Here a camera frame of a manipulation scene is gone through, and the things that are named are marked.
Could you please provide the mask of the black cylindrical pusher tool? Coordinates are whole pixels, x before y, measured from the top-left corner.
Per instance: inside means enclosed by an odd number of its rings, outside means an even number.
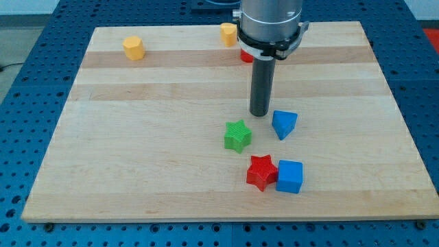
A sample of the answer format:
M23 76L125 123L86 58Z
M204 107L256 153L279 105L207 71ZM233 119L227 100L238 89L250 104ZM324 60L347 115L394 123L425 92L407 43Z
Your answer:
M276 61L254 59L250 90L250 113L256 117L267 115Z

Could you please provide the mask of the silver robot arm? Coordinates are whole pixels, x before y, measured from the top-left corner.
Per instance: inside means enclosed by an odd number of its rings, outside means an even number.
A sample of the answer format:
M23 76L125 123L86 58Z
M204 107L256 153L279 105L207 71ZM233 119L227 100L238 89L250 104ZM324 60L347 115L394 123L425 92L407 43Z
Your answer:
M233 10L237 42L253 57L249 110L256 117L268 113L276 61L292 54L309 28L301 13L301 0L241 0Z

